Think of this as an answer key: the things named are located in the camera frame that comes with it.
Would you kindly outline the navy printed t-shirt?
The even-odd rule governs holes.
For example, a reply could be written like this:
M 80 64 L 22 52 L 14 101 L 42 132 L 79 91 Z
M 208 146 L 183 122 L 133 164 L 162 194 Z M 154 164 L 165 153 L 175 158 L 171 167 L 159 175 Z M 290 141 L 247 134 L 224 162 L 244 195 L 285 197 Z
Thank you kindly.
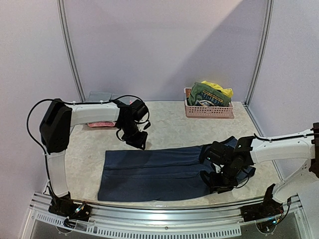
M 200 171 L 218 166 L 199 162 L 209 144 L 158 150 L 108 150 L 102 171 L 99 201 L 179 201 L 211 194 Z

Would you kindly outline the grey-blue button shirt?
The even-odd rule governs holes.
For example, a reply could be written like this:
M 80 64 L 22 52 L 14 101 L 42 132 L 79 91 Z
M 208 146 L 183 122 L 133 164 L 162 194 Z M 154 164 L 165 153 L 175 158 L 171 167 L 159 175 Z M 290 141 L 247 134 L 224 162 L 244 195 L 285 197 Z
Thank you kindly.
M 109 92 L 97 92 L 97 91 L 91 91 L 89 93 L 87 102 L 99 102 L 99 101 L 108 101 L 113 100 L 120 97 L 118 94 L 113 94 Z

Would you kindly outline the pink perforated laundry basket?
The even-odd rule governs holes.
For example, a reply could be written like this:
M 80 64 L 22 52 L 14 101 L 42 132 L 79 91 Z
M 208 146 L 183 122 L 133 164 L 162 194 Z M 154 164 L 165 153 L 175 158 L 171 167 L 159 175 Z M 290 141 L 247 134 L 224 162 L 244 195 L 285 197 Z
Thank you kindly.
M 184 88 L 184 108 L 185 115 L 188 118 L 196 119 L 234 119 L 233 105 L 230 102 L 227 107 L 203 107 L 189 106 L 187 98 L 190 95 L 191 88 Z

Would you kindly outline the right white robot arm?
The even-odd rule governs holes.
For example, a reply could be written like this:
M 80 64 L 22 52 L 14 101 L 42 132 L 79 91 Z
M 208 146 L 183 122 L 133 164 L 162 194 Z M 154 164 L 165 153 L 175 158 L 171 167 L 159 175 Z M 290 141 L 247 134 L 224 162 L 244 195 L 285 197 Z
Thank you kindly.
M 238 139 L 235 147 L 225 142 L 213 142 L 199 155 L 199 162 L 209 161 L 221 166 L 220 172 L 201 173 L 202 180 L 210 192 L 223 193 L 238 186 L 237 175 L 243 169 L 254 164 L 272 160 L 303 159 L 301 167 L 279 184 L 268 187 L 268 195 L 258 205 L 258 213 L 268 217 L 277 209 L 277 203 L 285 202 L 319 179 L 319 125 L 314 123 L 311 129 L 295 134 L 278 137 L 246 136 Z

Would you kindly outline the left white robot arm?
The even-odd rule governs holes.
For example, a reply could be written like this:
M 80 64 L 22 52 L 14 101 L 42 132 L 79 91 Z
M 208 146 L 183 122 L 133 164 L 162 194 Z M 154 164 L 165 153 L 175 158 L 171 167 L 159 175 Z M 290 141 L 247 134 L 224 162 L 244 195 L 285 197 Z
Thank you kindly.
M 69 194 L 65 153 L 71 128 L 80 124 L 113 122 L 116 128 L 123 132 L 120 141 L 144 150 L 148 134 L 141 131 L 139 125 L 150 126 L 149 120 L 142 120 L 148 113 L 149 109 L 141 99 L 136 99 L 129 105 L 119 99 L 88 103 L 52 100 L 40 123 L 39 131 L 44 147 L 50 194 L 58 198 L 54 204 L 57 211 L 63 216 L 70 216 L 74 212 L 73 203 L 64 198 Z

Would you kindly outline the pink folded garment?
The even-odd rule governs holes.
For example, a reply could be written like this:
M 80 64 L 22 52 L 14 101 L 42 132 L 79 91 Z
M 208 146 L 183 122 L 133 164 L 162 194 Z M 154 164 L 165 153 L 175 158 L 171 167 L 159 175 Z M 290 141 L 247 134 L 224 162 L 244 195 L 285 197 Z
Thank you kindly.
M 89 127 L 116 127 L 123 128 L 133 122 L 130 103 L 121 100 L 87 104 L 89 108 Z

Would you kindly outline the green printed t-shirt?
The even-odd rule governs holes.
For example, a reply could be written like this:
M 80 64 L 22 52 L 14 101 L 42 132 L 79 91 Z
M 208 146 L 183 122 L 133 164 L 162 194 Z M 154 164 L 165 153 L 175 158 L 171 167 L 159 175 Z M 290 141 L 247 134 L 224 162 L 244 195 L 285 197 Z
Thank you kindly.
M 228 107 L 231 97 L 205 83 L 195 82 L 187 97 L 189 106 Z

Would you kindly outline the yellow garment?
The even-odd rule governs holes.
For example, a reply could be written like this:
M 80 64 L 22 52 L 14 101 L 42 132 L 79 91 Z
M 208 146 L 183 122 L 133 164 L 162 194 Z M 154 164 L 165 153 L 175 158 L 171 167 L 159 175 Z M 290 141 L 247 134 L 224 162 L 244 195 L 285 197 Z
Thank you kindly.
M 223 88 L 219 84 L 208 82 L 206 80 L 202 81 L 201 83 L 202 84 L 206 84 L 206 85 L 214 88 L 215 90 L 220 91 L 222 94 L 226 95 L 229 98 L 232 98 L 233 95 L 234 95 L 234 92 L 233 92 L 233 90 L 231 88 Z

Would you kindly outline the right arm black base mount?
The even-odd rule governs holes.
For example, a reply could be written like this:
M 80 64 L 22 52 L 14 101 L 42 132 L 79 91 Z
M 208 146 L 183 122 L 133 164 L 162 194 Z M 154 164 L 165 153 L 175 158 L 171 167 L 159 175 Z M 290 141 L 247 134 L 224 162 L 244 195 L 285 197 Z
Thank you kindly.
M 273 189 L 275 184 L 269 186 L 265 192 L 261 203 L 242 206 L 240 208 L 241 217 L 244 222 L 256 222 L 256 228 L 263 234 L 271 234 L 288 215 L 292 198 L 287 199 L 287 211 L 284 213 L 283 203 L 273 199 Z

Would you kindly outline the aluminium front rail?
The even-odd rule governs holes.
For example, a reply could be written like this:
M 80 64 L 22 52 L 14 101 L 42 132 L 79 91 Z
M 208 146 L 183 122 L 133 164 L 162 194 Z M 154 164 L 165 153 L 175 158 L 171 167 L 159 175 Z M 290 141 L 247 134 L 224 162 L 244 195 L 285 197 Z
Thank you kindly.
M 271 218 L 245 221 L 241 208 L 261 198 L 223 205 L 180 208 L 128 208 L 92 204 L 91 218 L 70 229 L 64 218 L 48 211 L 51 198 L 35 193 L 29 205 L 23 239 L 312 239 L 298 196 L 285 207 L 286 218 L 270 228 Z

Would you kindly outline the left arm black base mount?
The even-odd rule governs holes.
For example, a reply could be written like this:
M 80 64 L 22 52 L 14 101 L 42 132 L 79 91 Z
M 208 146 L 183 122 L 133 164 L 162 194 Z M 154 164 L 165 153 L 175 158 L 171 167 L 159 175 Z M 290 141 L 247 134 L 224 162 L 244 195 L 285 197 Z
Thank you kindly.
M 89 221 L 91 217 L 92 207 L 86 202 L 76 202 L 71 199 L 70 193 L 61 198 L 57 197 L 53 192 L 49 192 L 51 203 L 48 211 L 52 214 L 68 218 L 70 220 Z

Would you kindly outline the left aluminium wall post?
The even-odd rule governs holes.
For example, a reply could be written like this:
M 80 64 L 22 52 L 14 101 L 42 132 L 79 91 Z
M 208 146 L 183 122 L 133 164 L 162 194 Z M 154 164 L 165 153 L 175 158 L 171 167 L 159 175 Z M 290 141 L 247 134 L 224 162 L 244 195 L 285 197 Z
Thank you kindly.
M 60 25 L 61 25 L 61 30 L 62 30 L 62 37 L 64 40 L 66 54 L 67 54 L 68 62 L 70 65 L 70 70 L 71 70 L 71 74 L 72 74 L 73 81 L 75 84 L 75 88 L 76 88 L 76 91 L 77 91 L 77 94 L 79 96 L 80 101 L 84 102 L 84 101 L 86 101 L 86 97 L 85 97 L 84 89 L 83 89 L 82 82 L 80 79 L 80 75 L 79 75 L 79 72 L 77 69 L 75 55 L 73 52 L 64 0 L 57 0 L 57 9 L 58 9 L 58 13 L 59 13 Z

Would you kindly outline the aluminium wall post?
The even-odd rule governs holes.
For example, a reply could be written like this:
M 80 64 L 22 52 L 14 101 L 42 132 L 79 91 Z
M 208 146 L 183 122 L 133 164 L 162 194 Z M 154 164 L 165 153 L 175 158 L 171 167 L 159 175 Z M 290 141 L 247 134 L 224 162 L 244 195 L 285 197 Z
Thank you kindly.
M 57 0 L 57 9 L 58 9 L 58 13 L 59 13 L 60 25 L 61 25 L 61 30 L 62 30 L 62 37 L 64 40 L 66 54 L 67 54 L 68 62 L 70 65 L 70 70 L 71 70 L 71 74 L 72 74 L 73 81 L 75 84 L 75 88 L 76 88 L 76 91 L 77 91 L 77 94 L 79 96 L 80 101 L 84 102 L 84 101 L 86 101 L 86 97 L 85 97 L 84 89 L 83 89 L 82 82 L 80 79 L 80 75 L 79 75 L 79 72 L 77 69 L 75 55 L 73 52 L 64 0 Z
M 245 98 L 245 102 L 244 102 L 244 105 L 247 108 L 249 107 L 249 105 L 252 102 L 252 98 L 253 98 L 254 91 L 255 91 L 255 88 L 257 85 L 258 77 L 259 77 L 260 70 L 262 67 L 262 62 L 264 59 L 266 46 L 267 46 L 267 40 L 268 40 L 270 26 L 271 26 L 273 7 L 274 7 L 274 1 L 268 0 L 267 5 L 266 5 L 266 11 L 265 11 L 264 23 L 263 23 L 263 27 L 262 27 L 260 44 L 259 44 L 259 48 L 258 48 L 257 59 L 256 59 L 256 63 L 254 66 L 252 80 L 251 80 L 250 86 L 248 88 L 248 92 L 246 94 L 246 98 Z

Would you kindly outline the right aluminium wall post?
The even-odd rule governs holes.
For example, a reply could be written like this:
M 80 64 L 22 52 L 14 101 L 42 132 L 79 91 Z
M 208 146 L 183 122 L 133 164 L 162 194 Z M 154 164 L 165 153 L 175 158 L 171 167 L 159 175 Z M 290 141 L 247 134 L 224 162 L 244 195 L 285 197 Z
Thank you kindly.
M 249 105 L 252 102 L 252 98 L 253 98 L 254 91 L 255 91 L 255 88 L 257 85 L 258 77 L 259 77 L 260 70 L 262 67 L 262 62 L 264 59 L 266 46 L 267 46 L 267 40 L 268 40 L 270 26 L 271 26 L 273 7 L 274 7 L 274 1 L 268 0 L 267 5 L 266 5 L 266 11 L 265 11 L 264 23 L 263 23 L 263 27 L 262 27 L 260 44 L 259 44 L 259 48 L 258 48 L 257 59 L 256 59 L 256 63 L 254 66 L 252 80 L 251 80 L 250 86 L 248 88 L 248 92 L 246 94 L 246 98 L 245 98 L 245 102 L 244 102 L 244 105 L 247 108 L 249 107 Z

